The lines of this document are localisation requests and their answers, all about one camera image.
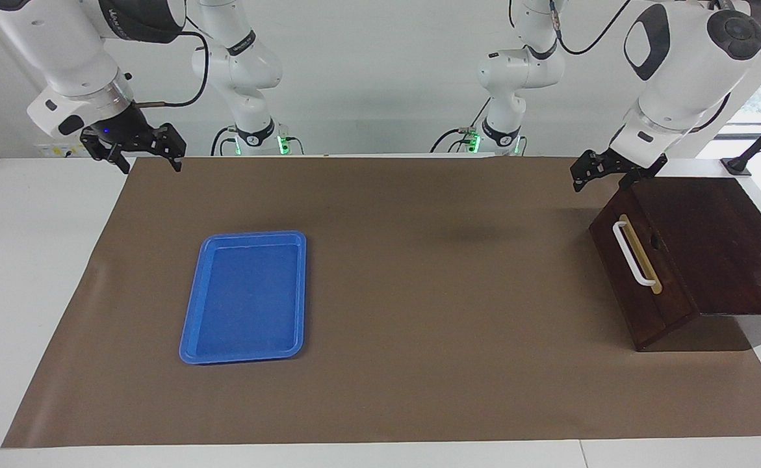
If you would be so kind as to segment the blue plastic tray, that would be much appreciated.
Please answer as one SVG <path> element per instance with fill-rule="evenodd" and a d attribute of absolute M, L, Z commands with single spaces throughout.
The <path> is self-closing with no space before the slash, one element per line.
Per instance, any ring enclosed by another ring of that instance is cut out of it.
<path fill-rule="evenodd" d="M 225 233 L 199 249 L 179 346 L 188 365 L 289 359 L 305 344 L 307 239 Z"/>

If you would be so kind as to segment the wooden drawer with white handle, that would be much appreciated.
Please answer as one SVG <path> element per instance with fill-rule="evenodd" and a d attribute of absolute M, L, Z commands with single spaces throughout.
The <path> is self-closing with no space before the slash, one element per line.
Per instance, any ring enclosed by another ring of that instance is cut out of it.
<path fill-rule="evenodd" d="M 632 189 L 618 190 L 589 228 L 635 349 L 659 343 L 693 312 Z"/>

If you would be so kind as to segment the dark wooden cabinet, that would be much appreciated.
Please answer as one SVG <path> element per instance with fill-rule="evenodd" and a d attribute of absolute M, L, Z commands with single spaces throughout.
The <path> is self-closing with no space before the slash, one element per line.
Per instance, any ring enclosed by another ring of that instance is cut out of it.
<path fill-rule="evenodd" d="M 761 212 L 732 178 L 659 177 L 632 189 L 693 308 L 638 352 L 743 352 L 761 345 Z"/>

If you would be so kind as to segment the white wall socket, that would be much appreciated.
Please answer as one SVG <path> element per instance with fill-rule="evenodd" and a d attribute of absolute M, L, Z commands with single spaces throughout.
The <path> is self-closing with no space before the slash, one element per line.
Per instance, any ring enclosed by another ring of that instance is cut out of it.
<path fill-rule="evenodd" d="M 35 145 L 42 157 L 50 158 L 90 158 L 83 145 L 75 141 L 50 142 Z"/>

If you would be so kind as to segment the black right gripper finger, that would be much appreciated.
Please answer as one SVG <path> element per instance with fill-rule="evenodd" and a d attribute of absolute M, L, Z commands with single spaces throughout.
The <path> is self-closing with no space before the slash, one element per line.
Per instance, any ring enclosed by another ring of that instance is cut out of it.
<path fill-rule="evenodd" d="M 122 145 L 120 143 L 106 146 L 92 129 L 81 130 L 80 142 L 93 160 L 108 162 L 116 166 L 123 174 L 129 174 L 131 164 L 123 156 Z"/>
<path fill-rule="evenodd" d="M 163 157 L 175 172 L 180 172 L 185 158 L 187 143 L 174 125 L 164 123 L 153 130 L 153 154 Z"/>

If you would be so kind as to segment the brown table mat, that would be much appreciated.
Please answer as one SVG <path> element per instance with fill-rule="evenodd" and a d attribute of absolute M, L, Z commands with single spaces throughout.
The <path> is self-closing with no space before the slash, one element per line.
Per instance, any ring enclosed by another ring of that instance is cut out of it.
<path fill-rule="evenodd" d="M 142 158 L 5 448 L 761 436 L 755 353 L 639 353 L 567 158 Z M 305 344 L 187 365 L 208 236 L 308 242 Z"/>

